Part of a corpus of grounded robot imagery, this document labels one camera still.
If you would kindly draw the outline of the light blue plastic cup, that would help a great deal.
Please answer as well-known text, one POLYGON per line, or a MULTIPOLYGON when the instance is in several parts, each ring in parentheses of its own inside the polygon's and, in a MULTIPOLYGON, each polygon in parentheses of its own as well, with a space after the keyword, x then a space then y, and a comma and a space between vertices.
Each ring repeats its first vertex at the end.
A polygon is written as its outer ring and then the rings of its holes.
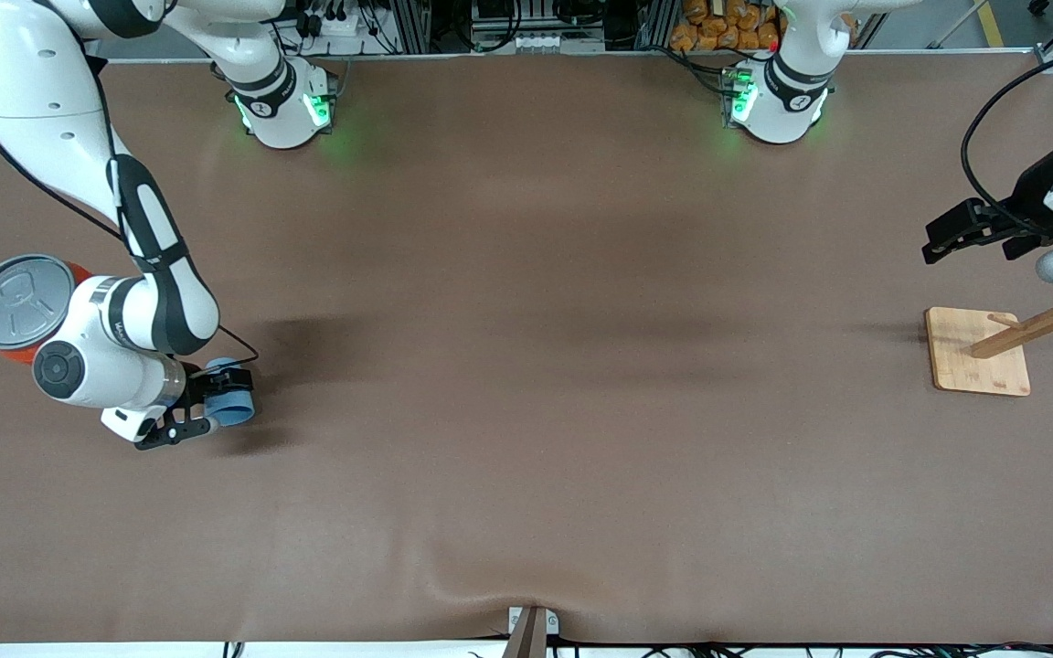
MULTIPOLYGON (((213 359, 206 363, 206 370, 219 366, 243 367, 241 364, 235 364, 234 359, 226 357, 213 359)), ((247 422, 256 413, 252 391, 206 398, 204 412, 205 416, 213 418, 221 428, 233 428, 235 425, 247 422)))

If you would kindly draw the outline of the wooden mug tree stand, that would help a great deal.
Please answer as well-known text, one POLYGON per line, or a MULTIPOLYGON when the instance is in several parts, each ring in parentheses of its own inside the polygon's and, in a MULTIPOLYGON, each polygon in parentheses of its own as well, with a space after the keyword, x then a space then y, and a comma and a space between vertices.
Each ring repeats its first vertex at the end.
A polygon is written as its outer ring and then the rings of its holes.
POLYGON ((1053 334, 1053 307, 1020 320, 939 306, 923 312, 923 323, 934 387, 1021 398, 1031 393, 1025 345, 1053 334))

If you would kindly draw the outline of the orange can with grey lid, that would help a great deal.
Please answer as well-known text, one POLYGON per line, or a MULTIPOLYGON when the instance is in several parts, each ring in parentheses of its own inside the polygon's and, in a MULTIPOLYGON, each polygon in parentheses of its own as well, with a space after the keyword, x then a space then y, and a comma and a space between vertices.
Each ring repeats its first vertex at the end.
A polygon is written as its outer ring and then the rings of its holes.
POLYGON ((17 255, 0 262, 0 355, 32 366, 43 343, 61 328, 69 300, 88 270, 49 254, 17 255))

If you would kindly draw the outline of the bag of orange snacks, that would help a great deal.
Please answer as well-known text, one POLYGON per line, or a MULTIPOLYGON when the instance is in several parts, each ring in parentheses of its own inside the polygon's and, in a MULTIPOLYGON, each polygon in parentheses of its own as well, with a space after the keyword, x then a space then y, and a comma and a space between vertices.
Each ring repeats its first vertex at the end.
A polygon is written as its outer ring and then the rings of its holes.
POLYGON ((678 0, 675 51, 778 49, 787 17, 773 0, 678 0))

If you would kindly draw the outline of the brown table cover sheet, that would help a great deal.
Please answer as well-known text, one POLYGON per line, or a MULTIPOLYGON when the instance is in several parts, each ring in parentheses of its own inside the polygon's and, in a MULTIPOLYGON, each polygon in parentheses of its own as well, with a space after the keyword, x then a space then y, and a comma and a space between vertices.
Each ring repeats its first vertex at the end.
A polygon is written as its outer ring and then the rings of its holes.
MULTIPOLYGON (((0 356, 0 642, 485 636, 1053 644, 1053 334, 1032 393, 932 386, 923 312, 1053 305, 923 263, 1031 54, 854 54, 753 142, 664 56, 376 59, 247 136, 205 64, 110 64, 258 416, 139 452, 0 356)), ((124 276, 0 155, 0 261, 124 276)))

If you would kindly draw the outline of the white power strip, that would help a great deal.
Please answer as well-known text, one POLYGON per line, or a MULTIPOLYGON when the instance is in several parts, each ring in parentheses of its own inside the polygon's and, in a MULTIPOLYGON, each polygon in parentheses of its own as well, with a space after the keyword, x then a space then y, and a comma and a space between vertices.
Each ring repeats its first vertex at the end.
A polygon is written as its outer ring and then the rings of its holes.
POLYGON ((309 5, 297 18, 296 29, 304 38, 349 38, 364 32, 359 5, 334 0, 324 5, 309 5))

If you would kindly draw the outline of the white terminal block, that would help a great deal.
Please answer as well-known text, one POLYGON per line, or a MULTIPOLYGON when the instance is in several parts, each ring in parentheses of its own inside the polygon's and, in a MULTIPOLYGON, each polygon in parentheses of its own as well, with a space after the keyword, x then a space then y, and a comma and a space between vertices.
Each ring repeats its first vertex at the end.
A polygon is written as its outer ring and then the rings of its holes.
POLYGON ((598 32, 529 32, 517 35, 513 43, 519 54, 582 55, 605 51, 598 32))

